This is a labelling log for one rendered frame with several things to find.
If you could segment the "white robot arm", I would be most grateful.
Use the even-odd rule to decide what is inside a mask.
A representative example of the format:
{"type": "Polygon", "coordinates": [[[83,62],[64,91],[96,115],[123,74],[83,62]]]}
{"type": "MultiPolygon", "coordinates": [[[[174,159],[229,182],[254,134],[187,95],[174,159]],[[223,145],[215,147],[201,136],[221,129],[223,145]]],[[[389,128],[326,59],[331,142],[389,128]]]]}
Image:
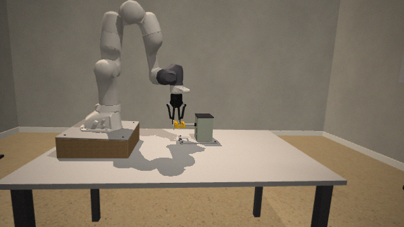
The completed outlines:
{"type": "Polygon", "coordinates": [[[98,86],[98,103],[95,111],[80,127],[85,132],[112,132],[122,128],[121,104],[117,77],[122,70],[122,37],[124,26],[137,24],[142,32],[149,67],[149,79],[153,84],[170,85],[170,93],[189,93],[183,87],[183,68],[171,64],[160,69],[157,51],[162,46],[163,36],[155,14],[145,12],[136,2],[128,0],[118,12],[104,14],[100,30],[101,59],[94,66],[98,86]],[[156,33],[155,33],[156,32],[156,33]],[[148,34],[148,35],[147,35],[148,34]],[[110,60],[109,60],[110,59],[110,60]]]}

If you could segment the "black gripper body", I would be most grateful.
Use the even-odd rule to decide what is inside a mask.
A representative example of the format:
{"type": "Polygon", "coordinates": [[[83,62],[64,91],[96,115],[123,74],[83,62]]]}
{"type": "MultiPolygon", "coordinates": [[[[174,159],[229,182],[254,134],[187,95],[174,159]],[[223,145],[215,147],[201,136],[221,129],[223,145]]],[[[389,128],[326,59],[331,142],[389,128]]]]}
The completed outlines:
{"type": "Polygon", "coordinates": [[[178,108],[178,103],[181,107],[181,105],[183,104],[182,94],[170,94],[170,104],[172,105],[172,107],[174,107],[174,103],[176,108],[178,108]]]}

